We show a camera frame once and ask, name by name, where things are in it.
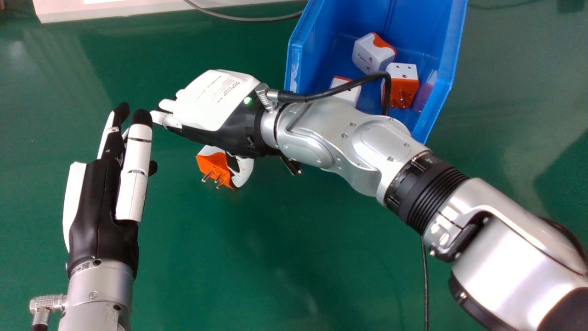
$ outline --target silver robotic arm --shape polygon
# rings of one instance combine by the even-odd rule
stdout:
[[[190,86],[217,82],[211,72],[234,76],[230,81],[243,77],[209,71]],[[280,155],[290,170],[302,163],[339,174],[421,235],[432,256],[454,263],[453,297],[488,329],[588,328],[586,254],[566,229],[466,177],[393,118],[334,97],[271,90],[247,77],[255,84],[238,83],[242,90],[224,94],[222,109],[196,103],[190,113],[162,102],[152,116],[165,118],[158,124],[174,133],[234,155]],[[202,95],[192,92],[193,100]],[[219,128],[195,125],[196,118],[217,114],[223,115]]]
[[[120,104],[108,117],[97,159],[70,166],[63,218],[68,292],[31,300],[33,331],[47,330],[51,312],[62,312],[60,331],[130,330],[138,223],[156,163],[151,116],[135,111],[122,134],[128,115],[129,105]]]

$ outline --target green tabletop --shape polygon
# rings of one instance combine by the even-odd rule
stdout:
[[[588,244],[584,1],[470,3],[452,92],[429,138]],[[289,12],[298,4],[229,9]],[[150,109],[223,68],[280,87],[296,20],[247,24],[196,11],[41,25],[0,12],[0,330],[67,288],[61,213],[71,162],[92,161],[108,112]],[[240,191],[202,184],[201,145],[154,130],[159,173],[140,226],[135,330],[422,330],[419,238],[374,198],[313,168],[257,161]],[[429,259],[431,329],[481,329]],[[51,330],[57,328],[57,316]]]

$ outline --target black ribbed joint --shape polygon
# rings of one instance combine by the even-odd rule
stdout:
[[[384,202],[422,236],[441,204],[466,180],[451,164],[425,154],[400,171],[386,191]]]

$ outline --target green table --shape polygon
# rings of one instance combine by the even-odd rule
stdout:
[[[584,2],[503,2],[470,4],[455,85],[429,145],[588,244]],[[0,330],[27,330],[28,300],[67,288],[68,167],[95,158],[113,106],[149,109],[209,68],[279,87],[296,22],[188,11],[41,25],[27,3],[8,9]],[[275,158],[259,160],[243,190],[217,191],[200,182],[200,145],[160,128],[154,135],[159,173],[140,226],[135,330],[422,330],[418,236],[375,199],[316,169],[294,178]],[[432,330],[480,329],[449,295],[450,265],[429,265]]]

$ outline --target blue plastic bin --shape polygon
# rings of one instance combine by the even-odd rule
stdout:
[[[467,0],[309,0],[288,45],[284,88],[313,93],[329,88],[335,75],[363,73],[351,60],[353,43],[378,33],[413,63],[420,88],[412,108],[392,109],[424,143],[447,98],[457,64]],[[380,82],[364,85],[358,109],[381,114]]]

